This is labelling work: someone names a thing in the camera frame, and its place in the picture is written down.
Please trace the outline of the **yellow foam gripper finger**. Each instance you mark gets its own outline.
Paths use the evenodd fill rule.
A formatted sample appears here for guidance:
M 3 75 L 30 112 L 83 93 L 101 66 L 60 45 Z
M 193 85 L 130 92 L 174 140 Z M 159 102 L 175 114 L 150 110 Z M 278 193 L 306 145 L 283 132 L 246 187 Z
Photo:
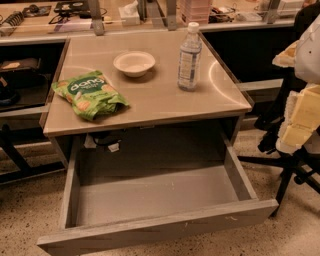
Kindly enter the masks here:
M 290 44 L 285 50 L 276 55 L 272 64 L 282 68 L 294 67 L 296 56 L 297 41 Z
M 308 84 L 300 92 L 291 91 L 286 101 L 276 149 L 294 153 L 320 126 L 320 85 Z

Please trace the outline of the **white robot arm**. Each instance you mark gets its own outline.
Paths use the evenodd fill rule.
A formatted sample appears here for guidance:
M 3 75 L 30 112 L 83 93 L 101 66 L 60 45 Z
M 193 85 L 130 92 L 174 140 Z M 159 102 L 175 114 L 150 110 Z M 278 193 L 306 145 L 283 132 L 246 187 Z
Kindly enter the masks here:
M 276 55 L 272 63 L 293 67 L 295 76 L 307 83 L 299 93 L 290 92 L 284 111 L 276 149 L 294 153 L 300 149 L 320 126 L 320 16 L 299 40 Z

